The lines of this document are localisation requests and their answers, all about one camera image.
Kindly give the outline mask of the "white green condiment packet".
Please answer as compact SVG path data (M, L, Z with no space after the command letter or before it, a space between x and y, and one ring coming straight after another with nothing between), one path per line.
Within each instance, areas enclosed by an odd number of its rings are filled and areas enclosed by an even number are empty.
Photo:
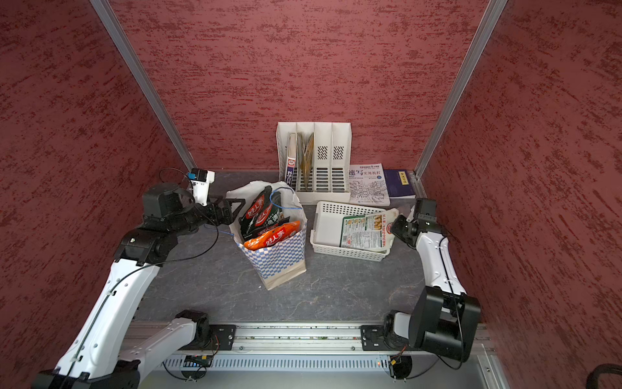
M395 236L391 227L399 212L396 208L368 215L344 217L340 233L340 247L362 251L387 251Z

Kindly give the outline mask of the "orange condiment packet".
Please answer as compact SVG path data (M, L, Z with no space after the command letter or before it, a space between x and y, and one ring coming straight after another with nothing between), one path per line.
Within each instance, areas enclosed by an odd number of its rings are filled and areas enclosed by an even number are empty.
M261 233L257 238L251 238L244 243L244 248L250 251L257 251L275 246L277 243L293 237L300 231L301 222L299 220L289 221Z

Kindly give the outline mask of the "white blue checkered paper bag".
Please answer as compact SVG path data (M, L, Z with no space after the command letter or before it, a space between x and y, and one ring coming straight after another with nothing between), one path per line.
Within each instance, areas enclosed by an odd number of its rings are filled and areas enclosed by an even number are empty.
M258 196L265 186L271 186L270 204L283 210L283 216L289 221L299 220L301 231L293 237L277 243L275 246L250 251L244 248L245 241L240 233L239 219L249 209L251 202ZM307 218L296 192L284 182L266 183L254 181L226 194L227 199L244 199L246 205L241 210L234 223L229 225L233 239L249 259L259 275L265 288L272 290L306 271L305 245Z

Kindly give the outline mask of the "white plastic basket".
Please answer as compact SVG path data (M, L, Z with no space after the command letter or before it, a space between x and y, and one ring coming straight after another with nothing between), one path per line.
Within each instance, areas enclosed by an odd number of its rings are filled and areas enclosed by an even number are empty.
M317 254L381 262L390 254L387 251L373 252L340 247L340 233L344 217L368 215L387 211L381 208L364 207L354 204L341 204L320 201L316 207L314 227L310 233L310 243Z

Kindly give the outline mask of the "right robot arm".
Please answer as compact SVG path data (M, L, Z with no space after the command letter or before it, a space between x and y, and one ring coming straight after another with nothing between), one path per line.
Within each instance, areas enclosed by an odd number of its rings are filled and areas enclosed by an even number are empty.
M418 254L425 286L412 312L390 311L382 326L362 326L364 351L424 351L465 363L471 354L481 306L458 280L449 243L434 217L399 216L391 227L396 238Z

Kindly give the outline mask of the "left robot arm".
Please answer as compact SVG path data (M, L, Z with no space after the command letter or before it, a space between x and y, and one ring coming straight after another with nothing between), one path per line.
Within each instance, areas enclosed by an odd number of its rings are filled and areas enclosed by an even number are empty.
M188 191L176 183L159 183L144 193L143 222L121 240L79 335L55 368L37 374L33 388L136 388L180 348L213 344L207 314L184 310L136 350L121 351L139 303L178 238L203 225L230 225L246 204L244 199L211 201L208 183L193 181L191 186Z

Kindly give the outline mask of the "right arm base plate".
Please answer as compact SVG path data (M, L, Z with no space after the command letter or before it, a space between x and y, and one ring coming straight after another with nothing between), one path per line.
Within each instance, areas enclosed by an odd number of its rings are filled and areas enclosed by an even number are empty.
M361 343L364 351L387 351L398 353L419 352L422 348L412 345L406 332L396 332L393 327L380 325L361 326Z

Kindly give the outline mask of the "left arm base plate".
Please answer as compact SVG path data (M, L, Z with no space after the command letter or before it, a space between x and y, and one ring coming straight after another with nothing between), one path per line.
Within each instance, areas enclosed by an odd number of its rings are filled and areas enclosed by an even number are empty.
M213 353L231 351L236 338L237 326L233 324L211 324L210 340L206 348Z

